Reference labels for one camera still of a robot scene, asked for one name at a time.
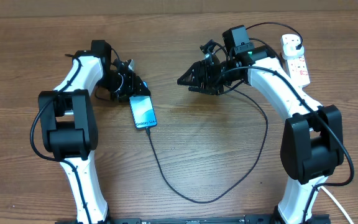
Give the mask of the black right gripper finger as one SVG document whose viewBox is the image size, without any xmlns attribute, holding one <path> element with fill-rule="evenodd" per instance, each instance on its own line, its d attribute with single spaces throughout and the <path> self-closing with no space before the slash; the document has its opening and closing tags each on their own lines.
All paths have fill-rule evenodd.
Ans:
<svg viewBox="0 0 358 224">
<path fill-rule="evenodd" d="M 205 79 L 205 62 L 195 62 L 180 78 L 177 80 L 178 85 L 201 86 Z"/>
<path fill-rule="evenodd" d="M 218 95 L 219 91 L 214 89 L 214 88 L 201 88 L 201 87 L 197 87 L 197 86 L 189 86 L 188 87 L 189 91 L 192 92 L 197 92 L 197 93 L 202 93 L 202 94 L 207 94 L 207 95 Z"/>
</svg>

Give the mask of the blue Galaxy smartphone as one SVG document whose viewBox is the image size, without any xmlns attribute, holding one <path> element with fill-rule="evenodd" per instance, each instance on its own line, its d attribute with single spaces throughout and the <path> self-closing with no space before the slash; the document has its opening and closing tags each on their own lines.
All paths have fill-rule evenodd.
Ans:
<svg viewBox="0 0 358 224">
<path fill-rule="evenodd" d="M 136 129 L 152 128 L 158 124 L 150 96 L 131 96 L 129 103 Z"/>
</svg>

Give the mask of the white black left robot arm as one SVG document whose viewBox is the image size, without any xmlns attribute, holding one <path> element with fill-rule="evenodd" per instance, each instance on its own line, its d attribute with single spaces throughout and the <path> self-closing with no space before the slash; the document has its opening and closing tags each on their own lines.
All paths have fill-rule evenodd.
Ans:
<svg viewBox="0 0 358 224">
<path fill-rule="evenodd" d="M 42 159 L 58 162 L 65 171 L 76 204 L 75 223 L 112 223 L 95 165 L 98 127 L 91 94 L 104 88 L 111 100 L 128 102 L 132 96 L 150 96 L 136 75 L 132 61 L 105 40 L 92 40 L 89 50 L 71 56 L 72 68 L 54 90 L 41 91 L 39 112 L 30 128 L 30 145 Z"/>
</svg>

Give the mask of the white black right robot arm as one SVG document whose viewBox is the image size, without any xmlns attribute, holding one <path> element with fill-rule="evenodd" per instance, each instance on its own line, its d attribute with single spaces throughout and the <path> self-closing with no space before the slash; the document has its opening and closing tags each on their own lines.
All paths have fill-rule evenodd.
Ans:
<svg viewBox="0 0 358 224">
<path fill-rule="evenodd" d="M 302 40 L 283 41 L 282 56 L 267 44 L 256 47 L 245 26 L 225 31 L 223 41 L 224 61 L 215 56 L 217 43 L 210 40 L 201 46 L 204 59 L 195 62 L 177 83 L 207 95 L 223 95 L 242 83 L 259 90 L 284 122 L 280 158 L 288 180 L 270 221 L 329 223 L 328 215 L 313 215 L 311 210 L 318 192 L 328 186 L 328 177 L 349 155 L 343 145 L 340 111 L 308 96 L 283 69 L 303 55 Z"/>
</svg>

